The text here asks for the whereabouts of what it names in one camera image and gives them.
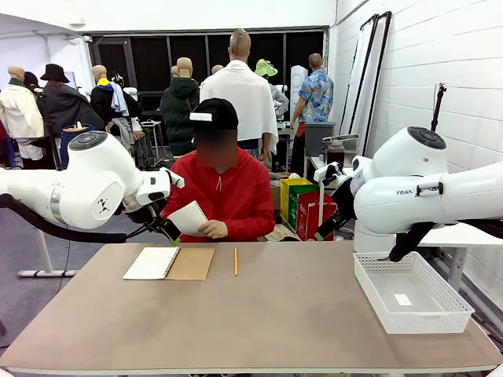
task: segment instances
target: brown notebook cover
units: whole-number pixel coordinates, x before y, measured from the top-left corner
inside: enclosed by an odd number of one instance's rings
[[[167,280],[206,280],[215,249],[182,247]]]

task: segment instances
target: red jacket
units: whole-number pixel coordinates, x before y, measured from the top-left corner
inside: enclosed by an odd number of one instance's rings
[[[238,149],[237,166],[223,174],[212,167],[198,167],[196,152],[181,157],[172,170],[184,177],[185,187],[174,189],[164,217],[196,200],[208,220],[226,223],[229,235],[218,241],[256,241],[274,230],[269,173],[246,151]],[[182,235],[182,242],[215,241]]]

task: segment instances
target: green hat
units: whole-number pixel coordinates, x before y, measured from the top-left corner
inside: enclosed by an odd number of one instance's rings
[[[270,61],[260,59],[257,61],[255,73],[261,77],[264,75],[268,75],[270,77],[277,74],[277,69],[270,63]]]

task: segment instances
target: orange pencil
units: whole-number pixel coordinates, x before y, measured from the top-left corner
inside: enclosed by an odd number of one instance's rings
[[[238,270],[238,266],[237,266],[237,249],[234,248],[234,276],[237,276],[237,270]]]

